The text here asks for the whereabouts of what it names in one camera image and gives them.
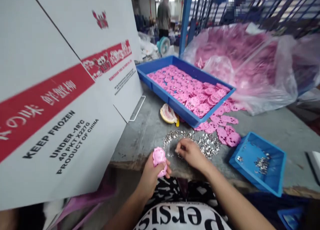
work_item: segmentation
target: red stripe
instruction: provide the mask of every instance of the red stripe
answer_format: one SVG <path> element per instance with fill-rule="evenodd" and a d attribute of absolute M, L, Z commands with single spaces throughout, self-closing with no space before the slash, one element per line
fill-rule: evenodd
<path fill-rule="evenodd" d="M 0 103 L 0 163 L 93 84 L 77 64 Z"/>
<path fill-rule="evenodd" d="M 82 59 L 81 62 L 89 74 L 96 79 L 108 72 L 120 61 L 131 55 L 131 53 L 129 41 L 126 40 L 101 52 L 86 57 Z"/>

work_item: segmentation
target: workbench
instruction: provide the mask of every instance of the workbench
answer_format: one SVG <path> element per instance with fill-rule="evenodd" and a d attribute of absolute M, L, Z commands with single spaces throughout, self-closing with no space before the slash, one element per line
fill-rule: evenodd
<path fill-rule="evenodd" d="M 140 171 L 149 154 L 155 147 L 163 146 L 166 134 L 176 129 L 174 124 L 167 124 L 160 116 L 164 102 L 143 84 L 145 100 L 138 104 L 134 115 L 124 129 L 118 145 L 111 158 L 110 166 Z M 252 131 L 287 153 L 283 179 L 284 193 L 320 199 L 320 186 L 312 173 L 307 151 L 320 148 L 320 137 L 298 119 L 287 108 L 269 111 L 257 116 L 250 116 L 246 111 L 225 113 L 239 120 L 232 125 L 244 137 Z M 180 123 L 179 129 L 191 132 L 187 123 Z M 174 154 L 178 140 L 173 140 L 167 147 L 167 158 L 171 162 L 172 176 L 185 179 L 202 179 L 203 176 L 190 167 L 184 160 Z M 212 163 L 238 189 L 245 192 L 257 191 L 230 164 L 229 159 L 235 148 L 222 145 L 219 153 L 212 157 Z"/>

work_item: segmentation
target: yellow object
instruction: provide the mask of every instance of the yellow object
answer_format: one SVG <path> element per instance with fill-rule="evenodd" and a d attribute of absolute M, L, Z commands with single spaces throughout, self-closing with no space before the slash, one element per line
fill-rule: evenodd
<path fill-rule="evenodd" d="M 176 127 L 179 127 L 179 125 L 180 125 L 180 119 L 179 119 L 179 116 L 177 116 Z"/>

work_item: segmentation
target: hand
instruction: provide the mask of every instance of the hand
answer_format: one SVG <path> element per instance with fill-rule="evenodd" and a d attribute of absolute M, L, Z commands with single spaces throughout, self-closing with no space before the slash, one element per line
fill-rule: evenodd
<path fill-rule="evenodd" d="M 181 155 L 192 167 L 203 173 L 209 161 L 200 151 L 199 146 L 189 138 L 178 142 L 176 153 Z"/>
<path fill-rule="evenodd" d="M 143 197 L 145 197 L 147 200 L 149 200 L 153 192 L 157 186 L 158 182 L 158 174 L 165 168 L 166 164 L 159 163 L 156 167 L 153 166 L 153 152 L 150 154 L 146 165 L 144 166 L 142 176 L 140 178 L 140 182 L 137 186 L 136 191 L 141 194 Z M 170 169 L 169 165 L 170 162 L 167 159 L 167 173 L 166 178 L 170 178 L 170 174 L 172 173 L 172 170 Z"/>

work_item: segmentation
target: blue plastic tray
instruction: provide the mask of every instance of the blue plastic tray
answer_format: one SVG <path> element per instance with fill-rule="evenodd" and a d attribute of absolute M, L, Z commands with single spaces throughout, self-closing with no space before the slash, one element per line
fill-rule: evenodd
<path fill-rule="evenodd" d="M 287 230 L 297 230 L 299 228 L 303 212 L 304 208 L 298 207 L 279 210 L 278 215 Z"/>
<path fill-rule="evenodd" d="M 257 158 L 266 157 L 264 152 L 269 153 L 271 157 L 266 175 L 261 174 L 260 169 L 254 163 Z M 238 156 L 242 157 L 243 161 L 238 161 Z M 286 153 L 284 151 L 253 132 L 249 132 L 242 138 L 229 161 L 259 190 L 271 192 L 277 197 L 282 195 L 285 162 Z"/>
<path fill-rule="evenodd" d="M 222 98 L 220 102 L 217 103 L 217 105 L 215 105 L 203 118 L 199 118 L 147 76 L 147 74 L 156 72 L 157 70 L 169 66 L 171 64 L 201 82 L 208 82 L 211 84 L 220 83 L 230 88 L 231 91 L 226 96 L 224 96 L 224 98 Z M 152 91 L 154 91 L 155 94 L 157 94 L 163 101 L 165 101 L 170 107 L 172 107 L 176 114 L 183 118 L 193 128 L 197 127 L 200 123 L 207 121 L 207 119 L 214 113 L 214 111 L 216 111 L 217 108 L 220 107 L 220 105 L 223 104 L 236 90 L 229 84 L 222 82 L 221 80 L 201 71 L 199 68 L 196 68 L 195 66 L 192 66 L 191 64 L 174 56 L 160 58 L 152 62 L 139 64 L 137 65 L 137 71 L 139 74 L 139 78 Z"/>

